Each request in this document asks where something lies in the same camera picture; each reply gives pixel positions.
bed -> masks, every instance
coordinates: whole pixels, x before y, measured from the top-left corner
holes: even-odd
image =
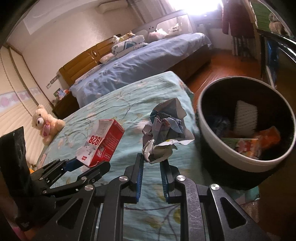
[[[158,23],[182,15],[184,11],[180,10],[133,31],[152,32]],[[202,65],[210,61],[210,44],[210,40],[202,33],[162,39],[108,62],[94,74],[75,84],[76,79],[97,66],[100,58],[111,52],[110,38],[81,53],[59,71],[71,86],[70,90],[79,106],[83,107],[111,91],[165,71],[173,71],[186,82]]]
[[[193,93],[173,72],[165,72],[112,91],[65,118],[66,126],[55,137],[48,149],[44,165],[60,158],[75,157],[76,150],[84,145],[91,126],[98,119],[115,118],[125,133],[111,158],[110,171],[95,186],[108,183],[122,175],[132,165],[142,149],[142,129],[151,110],[159,103],[177,97],[187,113],[186,127],[196,136],[196,141],[178,146],[169,158],[170,164],[179,168],[181,174],[196,183],[209,185],[211,178],[202,167],[202,158],[196,147],[199,130],[195,124],[192,108]],[[87,168],[67,172],[55,186],[74,182]],[[226,189],[233,198],[247,202],[258,196],[258,188],[249,191]],[[125,205],[123,240],[179,240],[180,208],[164,200],[159,164],[144,164],[143,184],[138,204]]]

wooden headboard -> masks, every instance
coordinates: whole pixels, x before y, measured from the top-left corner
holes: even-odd
[[[112,46],[112,38],[96,44],[66,63],[59,69],[60,74],[69,86],[73,85],[76,79],[97,66],[99,60],[111,52]]]

trash can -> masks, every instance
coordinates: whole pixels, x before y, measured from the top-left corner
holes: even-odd
[[[207,116],[225,116],[234,123],[237,101],[257,107],[257,130],[275,126],[279,144],[264,151],[260,160],[246,157],[218,138]],[[200,148],[204,167],[218,184],[250,189],[274,173],[295,144],[295,116],[285,98],[268,84],[249,77],[232,76],[209,84],[200,94],[197,107],[201,131]]]

hanging clothes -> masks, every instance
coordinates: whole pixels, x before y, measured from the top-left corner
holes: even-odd
[[[229,0],[224,4],[222,15],[222,31],[224,34],[230,32],[233,37],[241,38],[254,38],[254,29],[250,21],[249,14],[238,1]]]

silver screw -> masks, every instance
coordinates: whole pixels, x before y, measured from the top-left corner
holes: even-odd
[[[218,184],[211,184],[211,188],[215,191],[219,190],[220,186]]]
[[[93,190],[93,188],[94,188],[94,186],[91,184],[88,184],[84,187],[85,191],[91,191],[91,190]]]
[[[125,182],[125,181],[128,180],[128,177],[127,177],[127,176],[120,176],[120,177],[119,177],[119,180],[120,180],[121,182]]]
[[[176,177],[176,179],[177,179],[178,181],[180,181],[180,182],[183,182],[183,181],[185,181],[186,177],[183,176],[183,175],[178,175],[178,176]]]

